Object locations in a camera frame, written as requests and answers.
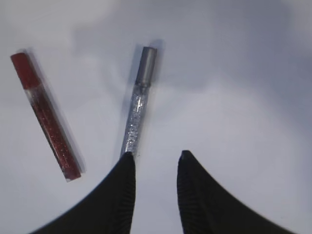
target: silver glitter tube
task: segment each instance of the silver glitter tube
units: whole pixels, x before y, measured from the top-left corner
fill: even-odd
[[[122,156],[125,152],[132,152],[134,157],[136,157],[144,116],[146,113],[148,93],[151,87],[156,54],[157,49],[155,48],[143,48],[136,82],[132,91],[130,110],[120,156]]]

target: ribbed texture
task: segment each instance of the ribbed texture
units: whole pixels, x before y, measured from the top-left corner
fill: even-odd
[[[187,165],[180,159],[177,174],[178,205],[185,234],[213,234]]]
[[[35,234],[129,234],[135,199],[135,163],[126,153],[84,200]]]
[[[223,189],[189,151],[179,160],[177,193],[185,234],[290,234]]]

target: red glitter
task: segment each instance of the red glitter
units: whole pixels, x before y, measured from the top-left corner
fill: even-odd
[[[80,171],[65,139],[46,91],[25,53],[11,56],[41,128],[67,181],[79,178]]]

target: white table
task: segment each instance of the white table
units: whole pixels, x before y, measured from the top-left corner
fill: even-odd
[[[300,234],[312,229],[309,0],[2,0],[0,233],[30,232],[117,162],[143,45],[159,48],[134,234],[182,233],[180,152]],[[66,183],[9,56],[30,49],[85,173]]]

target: glitter pen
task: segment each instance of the glitter pen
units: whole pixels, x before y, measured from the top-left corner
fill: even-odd
[[[28,55],[25,53],[14,54],[11,56],[11,60],[66,181],[79,178],[80,170],[64,131]]]
[[[136,82],[132,91],[130,110],[121,147],[121,156],[125,152],[131,152],[133,156],[136,157],[147,107],[148,93],[151,87],[156,54],[157,49],[155,48],[143,48]]]

